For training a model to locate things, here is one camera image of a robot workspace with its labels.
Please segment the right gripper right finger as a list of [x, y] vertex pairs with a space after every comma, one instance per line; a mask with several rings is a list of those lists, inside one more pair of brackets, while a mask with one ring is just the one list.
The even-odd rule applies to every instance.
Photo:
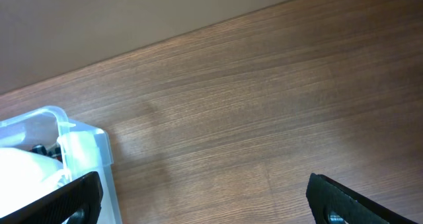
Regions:
[[316, 223], [413, 222], [323, 174], [310, 175], [306, 197]]

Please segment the plaid flannel shirt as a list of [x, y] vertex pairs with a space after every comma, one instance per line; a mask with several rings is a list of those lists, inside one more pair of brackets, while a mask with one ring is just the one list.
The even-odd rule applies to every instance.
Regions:
[[54, 145], [53, 147], [47, 149], [45, 146], [38, 144], [35, 145], [31, 150], [32, 153], [36, 153], [39, 155], [47, 156], [52, 159], [55, 159], [59, 162], [63, 162], [62, 154], [61, 154], [61, 147], [58, 145]]

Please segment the white cloth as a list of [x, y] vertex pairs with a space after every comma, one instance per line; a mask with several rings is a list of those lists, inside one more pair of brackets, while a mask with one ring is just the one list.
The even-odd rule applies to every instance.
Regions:
[[59, 187], [63, 164], [53, 158], [6, 147], [1, 149], [1, 217]]

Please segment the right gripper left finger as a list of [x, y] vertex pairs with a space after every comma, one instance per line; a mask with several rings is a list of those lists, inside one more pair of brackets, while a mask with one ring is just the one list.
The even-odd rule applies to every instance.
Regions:
[[1, 218], [3, 224], [96, 224], [103, 189], [98, 172], [92, 171], [50, 194]]

